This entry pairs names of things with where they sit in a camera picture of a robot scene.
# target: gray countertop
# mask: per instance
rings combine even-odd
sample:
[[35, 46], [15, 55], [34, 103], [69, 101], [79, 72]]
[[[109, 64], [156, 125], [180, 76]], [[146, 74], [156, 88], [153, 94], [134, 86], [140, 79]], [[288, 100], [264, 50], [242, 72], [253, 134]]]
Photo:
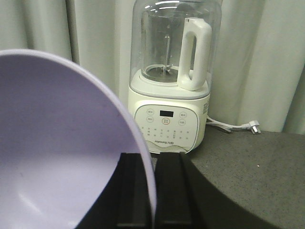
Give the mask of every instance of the gray countertop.
[[305, 228], [305, 135], [228, 134], [207, 126], [188, 156], [244, 209], [282, 229]]

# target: white power cord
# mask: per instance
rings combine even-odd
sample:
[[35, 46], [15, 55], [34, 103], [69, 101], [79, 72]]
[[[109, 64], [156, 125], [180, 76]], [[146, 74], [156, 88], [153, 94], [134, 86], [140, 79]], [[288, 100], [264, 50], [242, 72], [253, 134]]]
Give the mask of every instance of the white power cord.
[[250, 122], [248, 122], [246, 124], [242, 124], [242, 125], [230, 125], [227, 123], [222, 123], [222, 122], [212, 119], [210, 116], [207, 116], [207, 120], [209, 121], [209, 122], [206, 122], [207, 125], [217, 126], [227, 132], [231, 132], [234, 130], [251, 130], [253, 134], [261, 133], [261, 130], [258, 127], [259, 123], [257, 120], [253, 120], [253, 121], [250, 121]]

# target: white curtain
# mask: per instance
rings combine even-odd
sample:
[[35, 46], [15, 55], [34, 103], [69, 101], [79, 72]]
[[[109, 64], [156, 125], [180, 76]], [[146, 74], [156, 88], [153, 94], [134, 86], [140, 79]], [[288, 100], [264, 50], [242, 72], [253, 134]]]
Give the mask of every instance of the white curtain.
[[[223, 16], [209, 115], [305, 134], [305, 1], [218, 1]], [[0, 0], [0, 50], [73, 60], [127, 104], [134, 2]]]

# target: white handle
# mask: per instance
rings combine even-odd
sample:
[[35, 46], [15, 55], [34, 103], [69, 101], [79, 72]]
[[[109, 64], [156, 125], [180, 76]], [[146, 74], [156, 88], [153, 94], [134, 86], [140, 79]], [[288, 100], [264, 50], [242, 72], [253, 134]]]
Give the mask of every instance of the white handle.
[[[179, 60], [177, 84], [194, 91], [202, 87], [206, 80], [211, 48], [212, 28], [201, 18], [186, 18]], [[190, 75], [193, 41], [196, 37], [194, 70]]]

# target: control panel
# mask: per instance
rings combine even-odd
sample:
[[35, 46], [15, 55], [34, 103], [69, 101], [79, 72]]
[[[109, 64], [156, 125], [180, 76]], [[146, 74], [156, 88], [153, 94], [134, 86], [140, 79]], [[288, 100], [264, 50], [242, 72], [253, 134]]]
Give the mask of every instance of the control panel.
[[150, 152], [188, 152], [197, 138], [197, 115], [184, 107], [144, 105], [136, 111], [135, 121]]

